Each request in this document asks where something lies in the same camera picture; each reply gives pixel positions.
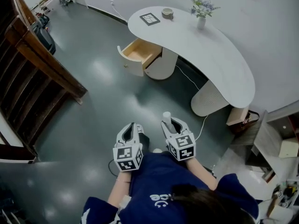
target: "purple flowers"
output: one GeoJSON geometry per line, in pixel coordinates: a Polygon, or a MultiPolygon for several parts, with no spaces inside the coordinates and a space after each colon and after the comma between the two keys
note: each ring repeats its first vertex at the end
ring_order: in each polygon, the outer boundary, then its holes
{"type": "Polygon", "coordinates": [[[212,16],[212,11],[219,9],[220,7],[214,7],[211,1],[203,0],[191,0],[193,7],[190,9],[191,14],[196,14],[196,17],[205,18],[207,15],[212,16]]]}

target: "small cup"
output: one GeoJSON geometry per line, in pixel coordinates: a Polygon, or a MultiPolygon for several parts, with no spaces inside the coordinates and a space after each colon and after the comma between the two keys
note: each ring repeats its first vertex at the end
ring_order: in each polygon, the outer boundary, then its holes
{"type": "Polygon", "coordinates": [[[170,8],[164,8],[162,10],[162,16],[165,18],[165,19],[170,19],[172,20],[173,19],[173,10],[170,9],[170,8]]]}

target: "small box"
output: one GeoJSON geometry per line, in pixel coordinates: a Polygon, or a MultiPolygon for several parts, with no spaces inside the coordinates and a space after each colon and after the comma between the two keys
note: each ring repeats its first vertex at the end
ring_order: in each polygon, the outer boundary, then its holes
{"type": "Polygon", "coordinates": [[[243,122],[246,118],[248,110],[249,106],[245,108],[232,108],[226,124],[231,126],[243,122]]]}
{"type": "Polygon", "coordinates": [[[135,144],[113,149],[114,162],[121,172],[137,170],[140,167],[143,153],[142,144],[135,144]]]}
{"type": "Polygon", "coordinates": [[[297,138],[282,140],[279,158],[297,157],[299,151],[299,144],[297,138]]]}
{"type": "Polygon", "coordinates": [[[195,157],[196,143],[193,133],[176,136],[168,139],[169,151],[178,160],[186,160],[195,157]]]}

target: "open drawer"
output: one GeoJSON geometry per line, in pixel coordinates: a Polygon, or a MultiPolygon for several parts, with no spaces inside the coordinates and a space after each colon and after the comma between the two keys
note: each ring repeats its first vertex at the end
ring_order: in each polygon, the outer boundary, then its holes
{"type": "Polygon", "coordinates": [[[124,67],[136,76],[143,76],[143,71],[161,54],[162,47],[137,38],[124,50],[117,46],[123,58],[124,67]]]}

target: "navy blue shirt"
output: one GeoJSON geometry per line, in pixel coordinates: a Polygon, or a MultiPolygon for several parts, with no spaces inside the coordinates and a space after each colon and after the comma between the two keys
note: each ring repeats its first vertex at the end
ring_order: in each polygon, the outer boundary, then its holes
{"type": "MultiPolygon", "coordinates": [[[[139,170],[132,172],[129,195],[132,197],[125,209],[118,213],[122,224],[183,224],[185,212],[171,197],[171,188],[177,184],[191,184],[208,189],[200,179],[182,167],[168,154],[149,153],[144,156],[139,170]]],[[[258,217],[258,205],[239,183],[235,174],[226,175],[215,190],[248,212],[258,217]]],[[[118,209],[98,198],[90,197],[84,207],[82,224],[109,224],[118,209]]]]}

